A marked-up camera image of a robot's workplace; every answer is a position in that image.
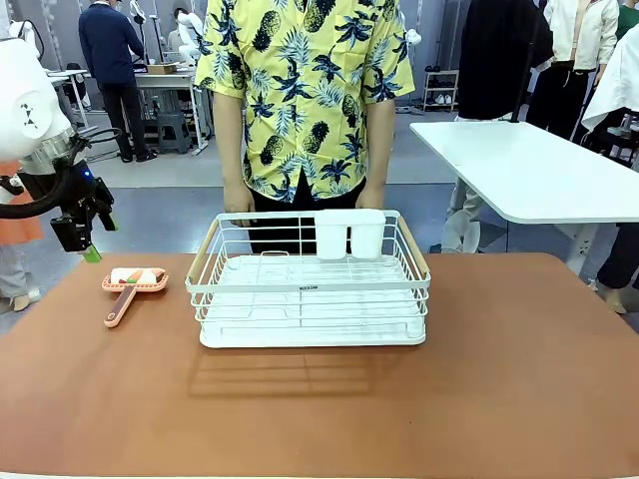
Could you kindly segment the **person's right hand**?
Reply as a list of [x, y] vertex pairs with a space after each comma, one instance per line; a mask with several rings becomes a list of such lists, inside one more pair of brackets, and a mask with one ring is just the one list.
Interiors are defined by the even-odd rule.
[[252, 214], [256, 211], [252, 192], [243, 180], [225, 182], [223, 190], [227, 214]]

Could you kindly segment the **orange cloth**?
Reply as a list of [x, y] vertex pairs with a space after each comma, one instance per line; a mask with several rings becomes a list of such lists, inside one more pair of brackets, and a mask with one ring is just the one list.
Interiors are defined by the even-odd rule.
[[[19, 170], [17, 161], [0, 163], [0, 176], [14, 176]], [[39, 218], [0, 220], [0, 245], [17, 245], [44, 237]]]

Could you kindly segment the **white hanging cloth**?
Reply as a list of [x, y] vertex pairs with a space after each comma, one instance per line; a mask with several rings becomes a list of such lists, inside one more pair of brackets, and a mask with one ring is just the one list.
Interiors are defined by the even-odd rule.
[[639, 24], [615, 47], [581, 125], [593, 132], [609, 113], [619, 109], [639, 113]]

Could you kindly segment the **person's left hand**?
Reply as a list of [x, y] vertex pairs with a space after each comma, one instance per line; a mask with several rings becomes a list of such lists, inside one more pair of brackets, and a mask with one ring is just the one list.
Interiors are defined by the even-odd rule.
[[357, 209], [382, 210], [384, 199], [385, 186], [366, 185], [360, 192], [355, 207]]

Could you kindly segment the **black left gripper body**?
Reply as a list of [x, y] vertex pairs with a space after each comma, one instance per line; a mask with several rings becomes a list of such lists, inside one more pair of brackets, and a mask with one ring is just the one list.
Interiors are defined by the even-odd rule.
[[50, 226], [65, 252], [81, 252], [93, 243], [93, 220], [99, 219], [96, 200], [115, 202], [104, 181], [93, 175], [85, 160], [66, 169], [64, 177], [57, 173], [31, 175], [20, 170], [20, 180], [37, 204], [38, 216], [60, 211], [50, 219]]

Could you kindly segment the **person in pineapple shirt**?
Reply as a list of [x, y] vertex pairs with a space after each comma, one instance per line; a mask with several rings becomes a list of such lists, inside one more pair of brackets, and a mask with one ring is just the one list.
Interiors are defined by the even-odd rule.
[[371, 106], [410, 93], [400, 0], [209, 0], [199, 86], [246, 105], [244, 180], [278, 203], [367, 173]]

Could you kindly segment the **person in grey trousers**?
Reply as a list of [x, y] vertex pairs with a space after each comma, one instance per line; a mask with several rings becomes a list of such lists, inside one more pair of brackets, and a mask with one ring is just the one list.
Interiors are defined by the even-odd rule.
[[42, 291], [19, 250], [13, 245], [0, 245], [0, 311], [21, 312], [41, 298]]

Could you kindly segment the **person's right forearm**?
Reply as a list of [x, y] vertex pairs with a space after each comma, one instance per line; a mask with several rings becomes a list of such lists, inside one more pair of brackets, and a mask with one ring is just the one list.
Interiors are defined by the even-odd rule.
[[243, 101], [214, 94], [214, 127], [225, 188], [244, 187], [242, 165]]

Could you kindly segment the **white background work table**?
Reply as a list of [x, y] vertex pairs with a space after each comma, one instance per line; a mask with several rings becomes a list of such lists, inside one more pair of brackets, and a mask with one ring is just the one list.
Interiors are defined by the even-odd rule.
[[141, 90], [173, 90], [188, 91], [191, 100], [191, 111], [195, 123], [197, 145], [192, 155], [197, 156], [209, 145], [208, 139], [213, 135], [210, 95], [195, 86], [195, 69], [179, 68], [170, 74], [137, 73], [137, 85]]

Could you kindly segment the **person's left forearm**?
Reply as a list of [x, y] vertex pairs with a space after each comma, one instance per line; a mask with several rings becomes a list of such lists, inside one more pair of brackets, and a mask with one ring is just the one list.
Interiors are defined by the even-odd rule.
[[368, 172], [367, 186], [381, 193], [387, 179], [395, 127], [395, 101], [367, 106]]

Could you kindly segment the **white cutlery holder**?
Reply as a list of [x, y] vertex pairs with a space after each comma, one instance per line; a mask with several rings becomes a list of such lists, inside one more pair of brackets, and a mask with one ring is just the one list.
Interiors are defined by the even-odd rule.
[[374, 209], [322, 210], [315, 214], [316, 250], [322, 260], [374, 260], [381, 256], [386, 225]]

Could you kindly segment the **person's black trousers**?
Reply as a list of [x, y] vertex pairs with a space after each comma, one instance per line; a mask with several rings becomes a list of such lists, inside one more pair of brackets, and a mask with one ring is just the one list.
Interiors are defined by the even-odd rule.
[[[299, 185], [291, 203], [276, 201], [257, 192], [252, 192], [258, 213], [290, 213], [322, 210], [354, 209], [365, 181], [354, 189], [336, 197], [318, 199], [311, 187]], [[315, 254], [317, 251], [315, 222], [311, 218], [280, 218], [251, 222], [249, 238], [252, 252], [282, 251], [289, 254]]]

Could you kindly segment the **person in navy sweater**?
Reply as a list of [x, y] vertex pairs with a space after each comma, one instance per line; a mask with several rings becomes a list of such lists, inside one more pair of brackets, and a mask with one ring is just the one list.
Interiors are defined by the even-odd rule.
[[79, 17], [78, 32], [89, 73], [96, 80], [123, 162], [147, 162], [156, 153], [147, 147], [133, 55], [144, 47], [130, 21], [117, 10], [121, 0], [91, 0]]

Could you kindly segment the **white side table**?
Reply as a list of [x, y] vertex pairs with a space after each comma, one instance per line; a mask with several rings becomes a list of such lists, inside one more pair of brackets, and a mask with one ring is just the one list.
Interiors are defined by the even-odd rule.
[[639, 173], [528, 123], [413, 123], [433, 150], [503, 219], [553, 225], [582, 270], [597, 229], [639, 223]]

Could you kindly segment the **person in dark trousers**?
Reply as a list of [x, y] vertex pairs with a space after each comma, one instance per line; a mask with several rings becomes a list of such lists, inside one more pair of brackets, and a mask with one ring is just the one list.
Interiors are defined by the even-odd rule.
[[603, 287], [603, 299], [616, 313], [625, 314], [622, 290], [639, 268], [639, 224], [621, 224], [610, 253], [596, 280]]

